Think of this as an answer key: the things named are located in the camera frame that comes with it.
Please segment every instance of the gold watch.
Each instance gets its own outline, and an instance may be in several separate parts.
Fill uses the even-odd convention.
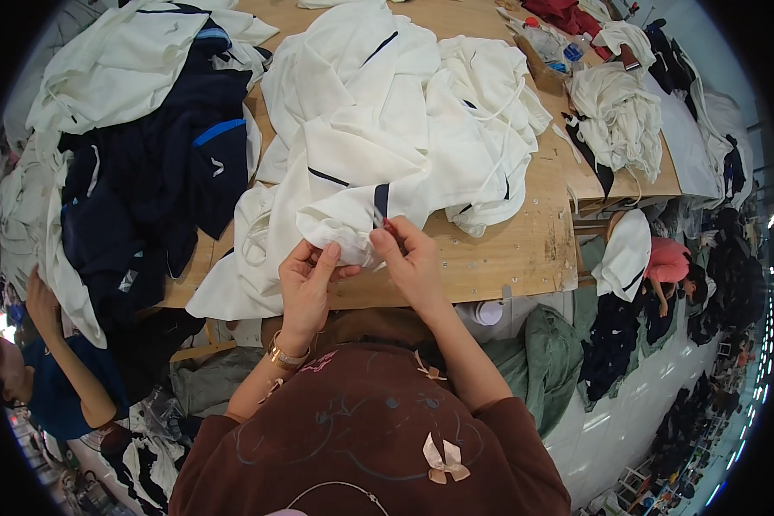
[[[269,356],[272,363],[279,369],[283,369],[284,371],[298,371],[299,368],[304,365],[304,362],[307,361],[307,356],[310,356],[310,349],[307,350],[307,353],[304,356],[289,356],[276,346],[276,339],[278,338],[279,333],[280,330],[272,337],[267,356]]]

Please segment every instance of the ceiling light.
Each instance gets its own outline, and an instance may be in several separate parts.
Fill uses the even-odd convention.
[[[706,507],[708,506],[709,503],[711,503],[712,500],[714,500],[714,495],[716,495],[716,491],[718,491],[718,490],[720,490],[720,485],[719,484],[716,485],[716,487],[714,488],[714,492],[711,493],[711,497],[708,499],[707,502],[705,502],[705,506]]]

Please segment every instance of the wooden table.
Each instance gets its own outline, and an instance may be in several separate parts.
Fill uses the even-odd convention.
[[[413,23],[432,30],[439,39],[464,34],[505,40],[508,45],[513,45],[513,39],[491,0],[416,0],[412,3],[388,2],[388,5],[393,13],[409,16]],[[276,49],[284,37],[305,31],[325,11],[299,9],[295,0],[242,0],[238,9],[251,12],[280,29],[278,35],[264,43],[264,47],[270,50]],[[521,18],[528,15],[523,10],[512,14]],[[530,76],[527,85],[539,94],[557,125],[564,126],[560,112],[567,111],[567,99],[539,92]],[[261,129],[262,149],[265,150],[275,131],[258,86],[248,95],[247,105]],[[522,209],[512,219],[490,226],[480,239],[471,238],[448,223],[443,212],[431,215],[424,226],[424,231],[439,244],[442,280],[450,301],[498,299],[502,297],[504,285],[510,285],[513,295],[576,288],[575,242],[565,182],[580,200],[601,200],[602,188],[588,164],[578,164],[568,144],[551,129],[538,141],[539,152],[533,155],[526,172],[526,198]],[[623,173],[617,175],[611,198],[631,197],[638,193],[634,180],[625,176]],[[667,149],[660,179],[654,185],[643,184],[642,193],[644,196],[679,194],[679,184]],[[162,305],[185,306],[206,273],[232,247],[231,224],[218,241],[199,231],[196,252],[182,279],[167,281],[166,298]],[[333,309],[407,304],[384,269],[377,273],[364,273],[339,284],[330,303]]]

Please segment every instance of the pink shirt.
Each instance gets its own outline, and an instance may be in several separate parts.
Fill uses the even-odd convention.
[[[680,282],[688,274],[688,259],[683,253],[690,255],[691,251],[676,240],[652,236],[645,277],[660,283]]]

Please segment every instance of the cardboard box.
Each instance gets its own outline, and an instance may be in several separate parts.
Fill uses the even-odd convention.
[[[537,88],[550,95],[565,96],[565,81],[570,78],[570,74],[562,74],[546,65],[537,51],[522,36],[513,36],[513,42],[527,57],[527,67],[531,70],[533,82],[537,84]]]

